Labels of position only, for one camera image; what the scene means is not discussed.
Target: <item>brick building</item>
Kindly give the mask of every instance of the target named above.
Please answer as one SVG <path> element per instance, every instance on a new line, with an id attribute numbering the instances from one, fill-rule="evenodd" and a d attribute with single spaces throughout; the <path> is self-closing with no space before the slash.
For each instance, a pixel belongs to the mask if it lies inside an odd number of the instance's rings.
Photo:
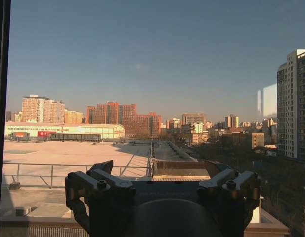
<path id="1" fill-rule="evenodd" d="M 86 123 L 121 124 L 126 137 L 157 136 L 161 132 L 161 115 L 150 112 L 147 115 L 137 114 L 137 105 L 120 105 L 107 102 L 87 107 Z"/>

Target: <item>blue sky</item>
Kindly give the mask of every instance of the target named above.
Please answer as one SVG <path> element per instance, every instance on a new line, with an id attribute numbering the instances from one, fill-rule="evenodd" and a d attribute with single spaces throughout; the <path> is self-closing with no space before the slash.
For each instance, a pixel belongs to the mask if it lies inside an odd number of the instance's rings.
<path id="1" fill-rule="evenodd" d="M 13 0 L 7 109 L 137 103 L 163 119 L 257 118 L 257 90 L 305 48 L 305 1 Z"/>

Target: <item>beige building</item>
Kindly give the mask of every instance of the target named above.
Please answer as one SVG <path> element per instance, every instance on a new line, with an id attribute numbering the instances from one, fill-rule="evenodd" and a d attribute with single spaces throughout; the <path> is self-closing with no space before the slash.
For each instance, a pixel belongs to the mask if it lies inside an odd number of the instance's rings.
<path id="1" fill-rule="evenodd" d="M 203 142 L 207 142 L 208 140 L 208 131 L 204 131 L 203 133 L 192 133 L 191 134 L 191 143 L 192 145 L 197 145 Z"/>
<path id="2" fill-rule="evenodd" d="M 80 124 L 82 123 L 83 113 L 72 110 L 64 110 L 64 123 L 66 124 Z"/>
<path id="3" fill-rule="evenodd" d="M 239 116 L 233 114 L 226 116 L 225 127 L 239 127 Z"/>
<path id="4" fill-rule="evenodd" d="M 48 100 L 48 98 L 38 97 L 37 95 L 30 95 L 23 97 L 22 120 L 24 122 L 28 122 L 28 121 L 43 122 L 44 100 Z"/>
<path id="5" fill-rule="evenodd" d="M 52 102 L 50 112 L 51 123 L 64 123 L 64 108 L 65 105 L 60 102 Z"/>
<path id="6" fill-rule="evenodd" d="M 13 114 L 13 122 L 22 122 L 23 121 L 23 112 L 19 111 L 18 113 Z"/>
<path id="7" fill-rule="evenodd" d="M 124 127 L 118 124 L 5 123 L 5 136 L 13 132 L 27 132 L 30 137 L 46 136 L 46 133 L 100 134 L 101 138 L 125 136 Z"/>
<path id="8" fill-rule="evenodd" d="M 30 95 L 23 97 L 23 122 L 64 122 L 64 104 L 46 97 Z"/>

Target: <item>bolt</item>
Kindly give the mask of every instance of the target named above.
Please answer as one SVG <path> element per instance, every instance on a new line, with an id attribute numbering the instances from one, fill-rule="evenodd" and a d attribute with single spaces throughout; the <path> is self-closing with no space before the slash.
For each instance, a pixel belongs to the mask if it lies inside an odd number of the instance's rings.
<path id="1" fill-rule="evenodd" d="M 106 188 L 107 182 L 105 180 L 99 180 L 97 182 L 97 188 L 98 189 L 104 189 Z"/>
<path id="2" fill-rule="evenodd" d="M 236 182 L 233 180 L 228 180 L 227 181 L 227 188 L 229 189 L 235 189 L 236 188 Z"/>

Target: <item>low building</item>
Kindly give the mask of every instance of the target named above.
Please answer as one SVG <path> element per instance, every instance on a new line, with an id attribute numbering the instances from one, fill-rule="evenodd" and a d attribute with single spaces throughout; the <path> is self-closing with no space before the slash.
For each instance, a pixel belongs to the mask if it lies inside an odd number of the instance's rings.
<path id="1" fill-rule="evenodd" d="M 64 123 L 80 124 L 82 123 L 83 113 L 72 110 L 64 110 Z"/>
<path id="2" fill-rule="evenodd" d="M 208 134 L 208 138 L 210 140 L 216 140 L 216 139 L 219 139 L 223 134 L 226 134 L 227 131 L 225 129 L 221 129 L 221 130 L 218 130 L 218 129 L 210 129 L 209 131 L 209 134 Z"/>
<path id="3" fill-rule="evenodd" d="M 191 133 L 192 145 L 204 143 L 207 142 L 207 140 L 208 140 L 208 131 L 204 131 L 203 133 Z"/>
<path id="4" fill-rule="evenodd" d="M 225 146 L 255 148 L 264 146 L 264 133 L 227 133 L 222 136 Z"/>
<path id="5" fill-rule="evenodd" d="M 119 124 L 54 124 L 54 123 L 5 123 L 5 136 L 26 132 L 30 137 L 44 137 L 50 133 L 100 134 L 101 138 L 122 138 L 124 127 Z"/>

